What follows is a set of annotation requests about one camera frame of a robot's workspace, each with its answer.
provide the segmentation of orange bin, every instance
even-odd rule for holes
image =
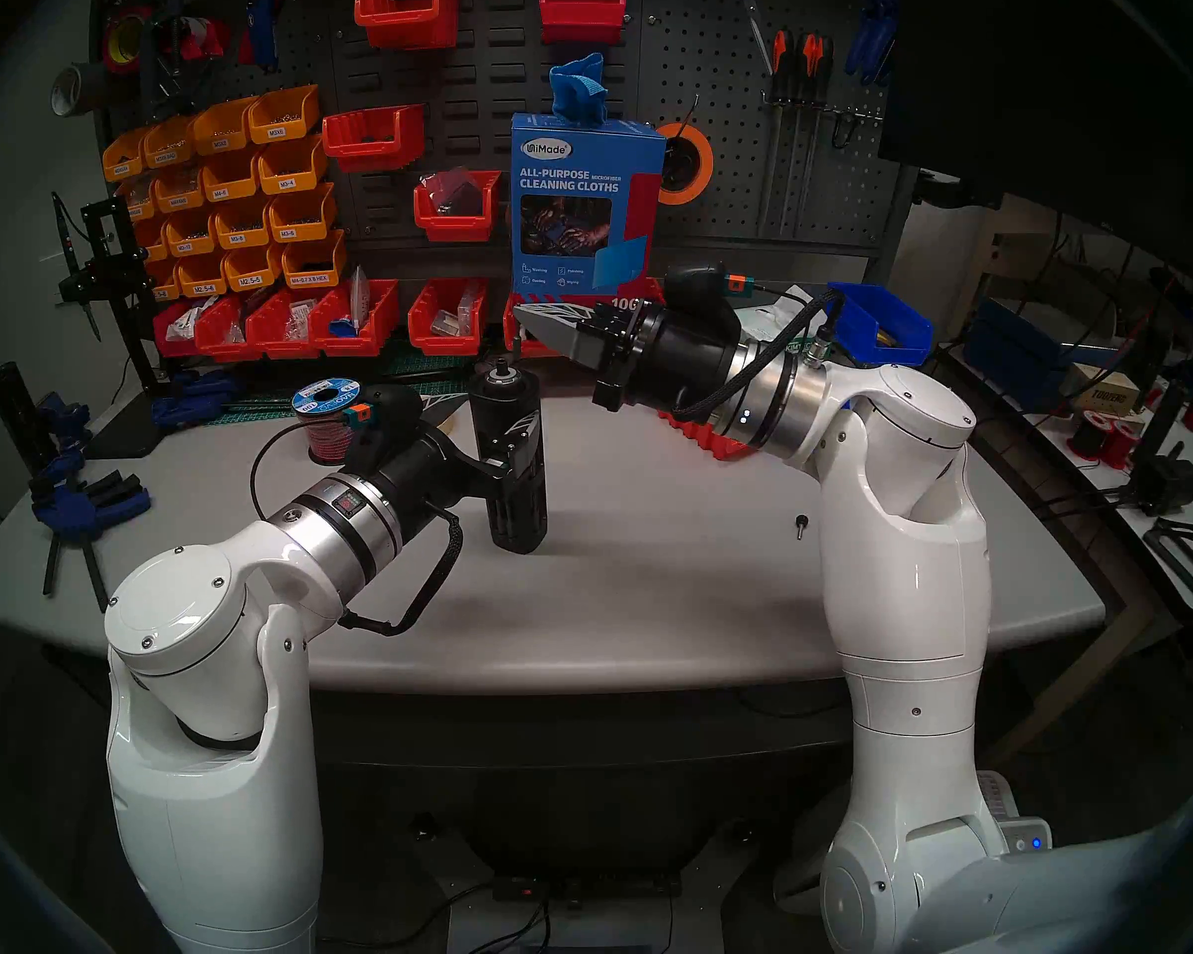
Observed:
[[[146,262],[161,262],[167,259],[167,242],[165,241],[165,222],[162,218],[148,218],[138,221],[132,227],[137,244],[146,250]]]
[[[155,179],[153,173],[143,173],[130,176],[119,185],[116,196],[124,199],[128,206],[130,221],[146,221],[155,216],[155,198],[152,194],[152,184]]]
[[[270,286],[283,275],[283,246],[234,249],[224,258],[224,279],[236,293]]]
[[[248,135],[253,143],[295,141],[317,125],[317,85],[285,88],[260,95],[248,111]]]
[[[278,242],[326,238],[334,221],[334,185],[328,181],[313,191],[280,194],[270,203],[270,233]]]
[[[283,275],[293,290],[335,286],[345,272],[345,229],[317,241],[296,241],[283,250]]]
[[[223,101],[199,112],[191,123],[191,141],[199,156],[241,150],[248,145],[248,110],[256,95]]]
[[[221,248],[268,246],[270,230],[265,224],[268,204],[268,198],[264,194],[253,194],[217,207],[212,213],[212,231]]]
[[[173,167],[155,175],[155,207],[171,215],[180,207],[203,204],[203,171],[198,167]]]
[[[327,173],[322,135],[274,143],[260,151],[260,188],[267,194],[313,191]]]
[[[109,181],[136,176],[147,168],[141,159],[141,142],[147,138],[149,125],[124,132],[101,154],[101,172]]]
[[[153,292],[156,301],[175,301],[181,293],[177,285],[177,261],[175,259],[161,259],[159,262],[147,262],[146,271],[153,284],[149,292]]]
[[[171,256],[200,256],[216,248],[212,211],[194,207],[169,215],[163,224],[163,241]]]
[[[190,116],[173,116],[147,132],[141,142],[141,156],[152,169],[185,163],[194,155],[191,143]]]
[[[249,145],[248,149],[222,153],[203,161],[203,194],[214,204],[252,197],[260,185],[256,179],[259,157],[260,150]]]
[[[186,256],[177,261],[177,285],[183,296],[212,296],[224,293],[224,256],[210,252],[205,256]]]
[[[315,348],[328,355],[378,355],[384,340],[398,327],[398,281],[367,280],[371,296],[366,323],[352,339],[339,339],[330,332],[330,323],[350,316],[350,284],[340,284],[317,302],[309,316],[309,337]]]

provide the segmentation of cardboard box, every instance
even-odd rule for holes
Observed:
[[[1073,391],[1082,389],[1101,372],[1104,372],[1102,368],[1075,363],[1070,366],[1069,374],[1064,377],[1064,384],[1061,386],[1062,394],[1069,396]],[[1136,399],[1139,399],[1139,389],[1136,388],[1136,384],[1121,372],[1109,372],[1090,389],[1071,399],[1070,407],[1074,411],[1095,409],[1107,416],[1121,417],[1131,414]]]
[[[513,116],[513,290],[526,303],[649,292],[667,141],[648,125]]]

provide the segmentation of tape roll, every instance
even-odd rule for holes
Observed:
[[[711,181],[716,168],[711,144],[696,125],[686,125],[682,131],[679,122],[659,125],[657,134],[668,141],[668,155],[662,162],[659,204],[687,205]]]

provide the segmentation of table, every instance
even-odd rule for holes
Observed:
[[[89,461],[84,477],[118,467],[154,497],[149,513],[99,540],[107,586],[160,551],[216,543],[254,519],[248,470],[285,422],[197,427],[147,458]],[[466,405],[451,438],[475,450]],[[717,461],[650,409],[614,415],[587,397],[546,397],[543,439],[549,535],[538,551],[497,550],[484,503],[460,502],[464,552],[421,620],[397,638],[340,627],[320,636],[309,648],[315,687],[573,695],[840,675],[823,621],[817,533],[795,538],[795,516],[811,522],[817,513],[815,481],[764,454]],[[299,432],[278,441],[258,477],[262,507],[273,512],[324,471]],[[1099,625],[1104,603],[1020,498],[976,453],[969,473],[994,557],[990,649]],[[41,595],[48,543],[24,497],[0,527],[0,624],[103,655],[81,553],[63,549],[57,594]],[[353,611],[401,615],[445,543],[435,521]]]

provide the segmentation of wall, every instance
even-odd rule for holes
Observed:
[[[31,397],[57,389],[97,415],[125,352],[106,305],[94,308],[100,343],[80,308],[54,308],[66,271],[49,200],[57,191],[80,221],[81,205],[105,197],[92,118],[61,119],[48,105],[63,66],[87,60],[88,21],[89,0],[39,0],[0,55],[0,364],[17,361]],[[88,252],[76,241],[81,262]],[[0,422],[0,515],[26,491],[26,477]]]

